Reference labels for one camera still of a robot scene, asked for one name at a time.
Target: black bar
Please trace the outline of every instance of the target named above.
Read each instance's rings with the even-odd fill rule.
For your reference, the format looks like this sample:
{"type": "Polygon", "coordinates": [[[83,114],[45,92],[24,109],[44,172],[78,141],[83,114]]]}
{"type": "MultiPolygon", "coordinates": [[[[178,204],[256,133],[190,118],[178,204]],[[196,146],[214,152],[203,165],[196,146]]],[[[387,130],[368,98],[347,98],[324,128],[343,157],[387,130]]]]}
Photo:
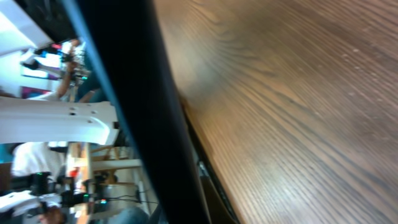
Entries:
{"type": "Polygon", "coordinates": [[[152,1],[63,2],[168,221],[209,223],[152,1]]]}

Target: brown wooden surface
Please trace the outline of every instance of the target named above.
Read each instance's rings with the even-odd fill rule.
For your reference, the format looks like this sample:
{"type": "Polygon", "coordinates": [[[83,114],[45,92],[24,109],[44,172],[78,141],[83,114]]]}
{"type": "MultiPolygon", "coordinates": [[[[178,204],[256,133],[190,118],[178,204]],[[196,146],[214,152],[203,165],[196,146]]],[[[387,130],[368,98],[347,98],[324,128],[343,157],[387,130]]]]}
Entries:
{"type": "Polygon", "coordinates": [[[244,223],[398,223],[398,2],[156,0],[244,223]]]}

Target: white machine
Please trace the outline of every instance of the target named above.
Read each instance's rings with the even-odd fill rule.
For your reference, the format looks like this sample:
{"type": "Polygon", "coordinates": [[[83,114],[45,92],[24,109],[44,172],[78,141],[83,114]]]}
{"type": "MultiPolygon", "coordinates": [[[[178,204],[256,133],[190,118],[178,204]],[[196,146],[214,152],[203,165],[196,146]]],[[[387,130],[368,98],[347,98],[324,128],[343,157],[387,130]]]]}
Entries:
{"type": "Polygon", "coordinates": [[[79,141],[113,144],[119,129],[110,102],[64,103],[0,97],[0,143],[79,141]]]}

